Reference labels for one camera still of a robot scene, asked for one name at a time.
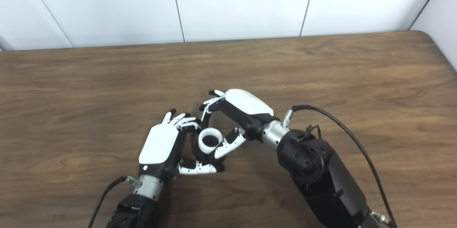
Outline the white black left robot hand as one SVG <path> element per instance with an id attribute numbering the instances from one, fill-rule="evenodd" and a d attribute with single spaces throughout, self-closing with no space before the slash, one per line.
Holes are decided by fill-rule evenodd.
<path id="1" fill-rule="evenodd" d="M 225 171 L 222 163 L 183 159 L 181 154 L 187 135 L 200 131 L 200 120 L 190 113 L 176 115 L 169 110 L 163 120 L 153 126 L 139 154 L 140 178 L 154 177 L 168 183 L 181 175 L 215 174 Z"/>

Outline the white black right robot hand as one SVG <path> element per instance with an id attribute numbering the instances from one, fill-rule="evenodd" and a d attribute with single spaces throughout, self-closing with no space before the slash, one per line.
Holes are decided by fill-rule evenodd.
<path id="1" fill-rule="evenodd" d="M 271 123 L 277 123 L 279 119 L 264 101 L 255 95 L 242 89 L 230 89 L 225 92 L 211 90 L 213 98 L 199 106 L 201 116 L 201 132 L 210 131 L 209 120 L 213 112 L 220 111 L 234 121 L 238 127 L 234 127 L 226 136 L 219 139 L 214 147 L 201 145 L 200 151 L 207 156 L 208 161 L 219 161 L 238 148 L 245 141 L 257 140 L 264 142 L 265 129 Z"/>

